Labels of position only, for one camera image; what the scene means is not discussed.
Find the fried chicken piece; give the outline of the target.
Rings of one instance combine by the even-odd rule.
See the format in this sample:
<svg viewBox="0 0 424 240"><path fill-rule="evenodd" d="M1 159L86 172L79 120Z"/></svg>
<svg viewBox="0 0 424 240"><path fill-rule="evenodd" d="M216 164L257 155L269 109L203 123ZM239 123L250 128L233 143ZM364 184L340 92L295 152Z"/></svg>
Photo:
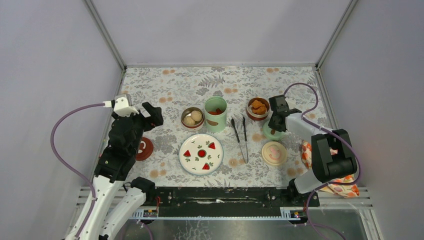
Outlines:
<svg viewBox="0 0 424 240"><path fill-rule="evenodd" d="M259 101L259 100L254 100L251 103L252 110L258 111L262 107L265 107L265 105L261 101Z"/></svg>
<svg viewBox="0 0 424 240"><path fill-rule="evenodd" d="M253 110L253 112L257 115L264 115L268 111L266 106L261 107L259 110Z"/></svg>

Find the green lid with handle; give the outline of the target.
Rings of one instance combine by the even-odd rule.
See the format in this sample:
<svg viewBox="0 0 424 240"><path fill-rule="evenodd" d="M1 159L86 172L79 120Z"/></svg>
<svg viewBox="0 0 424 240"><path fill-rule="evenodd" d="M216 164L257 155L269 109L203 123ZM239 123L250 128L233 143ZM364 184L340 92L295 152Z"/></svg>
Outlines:
<svg viewBox="0 0 424 240"><path fill-rule="evenodd" d="M262 127L263 135L267 139L272 140L272 141L280 141L280 140L282 140L284 138L284 136L286 135L286 133L285 132L277 131L277 130L269 127L269 123L270 123L270 120L267 120L264 123L264 125Z"/></svg>

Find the rice ball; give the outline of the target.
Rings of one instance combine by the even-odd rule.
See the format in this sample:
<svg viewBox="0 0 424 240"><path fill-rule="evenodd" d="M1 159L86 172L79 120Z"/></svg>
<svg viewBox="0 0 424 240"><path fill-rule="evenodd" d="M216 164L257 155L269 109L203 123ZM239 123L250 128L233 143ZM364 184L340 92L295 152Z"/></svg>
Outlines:
<svg viewBox="0 0 424 240"><path fill-rule="evenodd" d="M190 115L187 115L183 119L183 124L186 125L186 126L194 126L194 125L196 125L196 121L194 119L192 119L192 117Z"/></svg>
<svg viewBox="0 0 424 240"><path fill-rule="evenodd" d="M192 119L194 119L196 122L200 122L203 119L203 114L199 110L193 110L190 113L190 116Z"/></svg>

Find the white plate with food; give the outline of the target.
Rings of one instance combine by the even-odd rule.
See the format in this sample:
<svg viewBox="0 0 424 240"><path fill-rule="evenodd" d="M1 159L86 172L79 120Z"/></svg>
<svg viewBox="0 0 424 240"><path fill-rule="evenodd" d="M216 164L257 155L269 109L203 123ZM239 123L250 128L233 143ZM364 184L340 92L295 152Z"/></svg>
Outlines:
<svg viewBox="0 0 424 240"><path fill-rule="evenodd" d="M184 170L196 176L204 176L220 167L224 159L224 148L212 135L194 134L182 143L178 158Z"/></svg>

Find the green cylindrical container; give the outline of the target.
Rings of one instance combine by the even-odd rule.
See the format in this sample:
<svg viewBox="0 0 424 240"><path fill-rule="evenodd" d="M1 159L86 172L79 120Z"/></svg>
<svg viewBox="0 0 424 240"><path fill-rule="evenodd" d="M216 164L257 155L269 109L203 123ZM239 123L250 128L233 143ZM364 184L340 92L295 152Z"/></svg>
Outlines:
<svg viewBox="0 0 424 240"><path fill-rule="evenodd" d="M204 103L205 126L212 133L222 132L227 126L227 102L221 96L212 96Z"/></svg>

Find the red sausage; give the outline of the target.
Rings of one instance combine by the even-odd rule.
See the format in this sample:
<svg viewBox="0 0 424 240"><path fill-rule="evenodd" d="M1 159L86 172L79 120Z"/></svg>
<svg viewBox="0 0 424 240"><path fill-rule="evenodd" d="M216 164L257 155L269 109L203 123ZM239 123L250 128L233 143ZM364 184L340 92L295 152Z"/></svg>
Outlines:
<svg viewBox="0 0 424 240"><path fill-rule="evenodd" d="M220 115L220 114L222 114L223 112L218 108L217 109L217 111L209 111L208 112L210 115L214 115L214 116L217 116L217 115Z"/></svg>

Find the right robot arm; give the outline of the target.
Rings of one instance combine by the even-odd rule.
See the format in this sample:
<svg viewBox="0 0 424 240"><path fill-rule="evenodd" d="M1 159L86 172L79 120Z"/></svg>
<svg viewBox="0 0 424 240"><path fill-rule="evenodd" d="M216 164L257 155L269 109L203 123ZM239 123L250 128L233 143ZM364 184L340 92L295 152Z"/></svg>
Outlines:
<svg viewBox="0 0 424 240"><path fill-rule="evenodd" d="M268 99L272 116L268 126L277 132L297 134L311 145L311 169L290 180L287 201L301 205L307 193L358 171L358 163L344 129L327 129L309 120L297 108L290 108L284 95Z"/></svg>

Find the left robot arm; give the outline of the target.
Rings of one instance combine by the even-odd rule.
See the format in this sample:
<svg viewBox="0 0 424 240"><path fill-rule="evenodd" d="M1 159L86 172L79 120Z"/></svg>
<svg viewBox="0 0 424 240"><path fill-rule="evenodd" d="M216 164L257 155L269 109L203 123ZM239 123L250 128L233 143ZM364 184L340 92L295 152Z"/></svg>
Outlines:
<svg viewBox="0 0 424 240"><path fill-rule="evenodd" d="M154 182L137 177L131 182L124 199L108 213L116 193L136 162L143 134L164 123L160 107L149 102L142 103L142 107L149 116L144 116L131 105L127 107L129 114L113 112L108 143L94 169L90 194L72 231L66 236L67 240L111 240L139 206L154 202Z"/></svg>

